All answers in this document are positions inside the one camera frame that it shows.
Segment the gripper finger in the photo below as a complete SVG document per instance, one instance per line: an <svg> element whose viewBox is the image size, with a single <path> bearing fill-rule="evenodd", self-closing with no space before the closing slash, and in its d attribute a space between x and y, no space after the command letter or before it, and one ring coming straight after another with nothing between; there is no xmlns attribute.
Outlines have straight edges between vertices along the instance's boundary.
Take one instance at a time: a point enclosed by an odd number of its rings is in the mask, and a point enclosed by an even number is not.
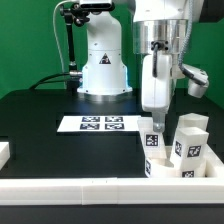
<svg viewBox="0 0 224 224"><path fill-rule="evenodd" d="M163 132L165 130L165 114L163 112L153 112L153 130Z"/></svg>

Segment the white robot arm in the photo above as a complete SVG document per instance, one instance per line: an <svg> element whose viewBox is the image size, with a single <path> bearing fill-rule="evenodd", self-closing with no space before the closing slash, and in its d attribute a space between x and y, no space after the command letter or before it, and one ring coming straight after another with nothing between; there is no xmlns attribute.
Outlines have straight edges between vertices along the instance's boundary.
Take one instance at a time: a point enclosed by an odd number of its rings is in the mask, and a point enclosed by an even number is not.
<svg viewBox="0 0 224 224"><path fill-rule="evenodd" d="M121 59L121 25L109 8L116 0L80 0L87 14L88 60L78 92L95 99L129 93ZM165 129L176 80L189 78L188 93L200 98L209 86L205 71L183 63L192 24L205 0L127 0L134 13L134 52L143 56L141 104L153 118L153 130Z"/></svg>

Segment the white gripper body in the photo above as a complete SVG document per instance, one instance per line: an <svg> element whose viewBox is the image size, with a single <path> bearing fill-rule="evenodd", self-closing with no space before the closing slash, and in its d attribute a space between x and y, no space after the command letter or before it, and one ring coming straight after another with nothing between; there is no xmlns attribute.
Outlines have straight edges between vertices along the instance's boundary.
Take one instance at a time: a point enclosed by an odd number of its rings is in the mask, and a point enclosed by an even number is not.
<svg viewBox="0 0 224 224"><path fill-rule="evenodd" d="M170 55L159 54L156 65L153 56L147 55L143 59L141 104L146 112L167 113L177 77L172 75L174 66ZM189 78L188 93L201 98L209 86L208 75L205 71L184 64L184 71L177 69L179 74Z"/></svg>

